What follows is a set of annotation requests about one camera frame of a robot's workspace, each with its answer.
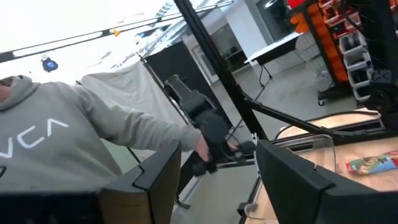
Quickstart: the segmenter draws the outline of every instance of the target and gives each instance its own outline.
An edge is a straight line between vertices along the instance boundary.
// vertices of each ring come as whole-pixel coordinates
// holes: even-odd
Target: gray floor
[[[263,76],[262,81],[267,83],[267,75],[263,74]],[[253,98],[261,91],[258,77],[252,68],[235,74],[235,79]],[[241,117],[223,86],[216,82],[213,84],[213,91],[231,122],[238,123]],[[311,119],[356,108],[353,98],[328,101],[325,106],[318,106],[314,74],[309,72],[304,64],[275,74],[258,100],[271,108],[300,119]],[[270,139],[273,139],[279,129],[286,125],[264,114],[256,113],[256,116]],[[249,139],[250,133],[244,126],[237,130],[236,137],[244,141]],[[176,209],[172,223],[237,223],[239,215],[236,208],[239,203],[245,202],[249,197],[255,178],[253,167],[223,169],[216,174],[202,177],[191,196],[185,201],[191,204],[192,208],[190,210]]]

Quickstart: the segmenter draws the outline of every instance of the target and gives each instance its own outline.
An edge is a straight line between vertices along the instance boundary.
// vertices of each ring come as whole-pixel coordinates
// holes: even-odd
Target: wooden desk
[[[362,115],[362,114],[344,114],[333,116],[325,119],[321,119],[318,121],[313,121],[313,124],[332,128],[337,126],[342,126],[346,124],[353,124],[361,121],[367,121],[371,119],[375,119],[377,116],[370,115]],[[280,138],[295,136],[298,134],[305,133],[305,131],[291,127],[286,129],[283,133],[281,133]],[[366,156],[377,156],[385,152],[398,150],[398,138],[390,138],[390,139],[381,139],[369,142],[361,142],[355,144],[348,144],[344,146],[335,147],[336,150],[336,162],[338,165],[337,173],[348,177],[352,180],[355,180],[361,184],[372,187],[376,190],[380,191],[388,191],[388,190],[397,190],[398,189],[398,169],[390,170],[387,172],[381,172],[378,174],[358,177],[353,176],[348,173],[348,171],[343,166],[345,162],[351,161],[353,159],[358,159]],[[302,157],[318,164],[323,165],[323,161],[325,161],[324,151],[307,151],[301,152],[299,155]],[[257,218],[265,218],[267,220],[276,220],[276,215],[272,208],[272,205],[269,201],[267,192],[262,183],[260,183],[257,188],[256,202],[258,204],[258,208],[256,212],[251,214],[252,217]],[[264,224],[267,223],[264,220],[251,220],[247,218],[245,224]]]

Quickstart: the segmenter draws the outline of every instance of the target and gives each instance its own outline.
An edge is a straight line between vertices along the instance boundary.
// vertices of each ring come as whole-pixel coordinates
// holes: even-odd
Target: person
[[[101,138],[153,150],[179,139],[183,151],[209,160],[200,130],[105,102],[83,86],[5,78],[0,121],[0,190],[92,189],[111,182],[122,172]]]

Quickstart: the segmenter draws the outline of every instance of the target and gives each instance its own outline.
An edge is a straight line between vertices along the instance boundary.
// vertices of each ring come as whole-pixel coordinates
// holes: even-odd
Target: hand
[[[231,149],[231,151],[237,151],[238,150],[238,148],[236,146],[234,146],[230,142],[228,142],[228,146]],[[199,137],[199,140],[198,140],[198,143],[197,143],[197,148],[195,149],[195,151],[199,154],[199,156],[201,157],[201,159],[203,159],[203,161],[208,162],[210,160],[210,157],[209,157],[209,146],[207,145],[203,135],[201,135]]]

